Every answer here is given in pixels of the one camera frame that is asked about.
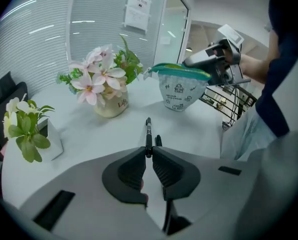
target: white desk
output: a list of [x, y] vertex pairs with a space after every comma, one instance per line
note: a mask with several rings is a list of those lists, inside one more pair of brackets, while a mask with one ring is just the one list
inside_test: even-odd
[[[128, 85], [129, 107], [116, 118], [103, 118], [87, 103], [78, 104], [76, 96], [64, 84], [52, 85], [34, 95], [38, 106], [55, 108], [50, 120], [58, 130], [64, 152], [51, 162], [29, 163], [24, 160], [14, 139], [8, 143], [2, 170], [5, 201], [20, 208], [41, 186], [84, 161], [121, 150], [145, 146], [147, 117], [152, 120], [152, 136], [161, 135], [164, 147], [195, 155], [220, 156], [221, 114], [197, 100], [183, 112], [163, 104], [159, 82], [148, 78]], [[147, 212], [162, 227], [165, 202], [161, 183], [147, 159], [143, 193], [148, 194]]]

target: potted plant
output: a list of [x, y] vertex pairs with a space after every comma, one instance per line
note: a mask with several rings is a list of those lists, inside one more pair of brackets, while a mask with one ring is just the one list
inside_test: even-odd
[[54, 108], [45, 105], [41, 108], [33, 100], [10, 100], [4, 116], [4, 135], [6, 138], [16, 138], [16, 143], [24, 159], [33, 161], [49, 161], [63, 152], [59, 134], [47, 119], [39, 123], [40, 119], [48, 117], [46, 112]]
[[129, 50], [121, 36], [125, 50], [117, 54], [112, 45], [97, 47], [83, 62], [72, 61], [69, 74], [59, 73], [57, 83], [66, 83], [79, 103], [88, 102], [96, 113], [112, 118], [122, 113], [129, 104], [127, 85], [142, 72], [143, 66]]

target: bag zipper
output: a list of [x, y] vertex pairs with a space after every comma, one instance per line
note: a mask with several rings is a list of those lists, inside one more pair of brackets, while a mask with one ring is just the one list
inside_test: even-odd
[[209, 81], [211, 78], [211, 75], [207, 72], [197, 68], [186, 67], [183, 64], [161, 63], [155, 65], [149, 72], [159, 72], [162, 75], [193, 78], [202, 81]]

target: flower vase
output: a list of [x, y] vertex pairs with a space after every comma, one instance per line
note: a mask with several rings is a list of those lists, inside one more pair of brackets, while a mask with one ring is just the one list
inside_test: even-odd
[[121, 114], [129, 105], [128, 92], [123, 92], [121, 97], [114, 96], [112, 99], [106, 99], [105, 106], [99, 104], [94, 106], [95, 113], [105, 117], [114, 118]]
[[37, 150], [42, 157], [42, 162], [50, 162], [63, 153], [60, 135], [48, 119], [39, 123], [38, 128], [40, 134], [46, 137], [51, 145], [49, 148], [37, 148]]

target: glass door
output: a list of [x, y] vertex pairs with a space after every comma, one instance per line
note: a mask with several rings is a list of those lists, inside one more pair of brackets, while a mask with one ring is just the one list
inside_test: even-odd
[[182, 0], [167, 0], [154, 64], [177, 63], [179, 60], [188, 8]]

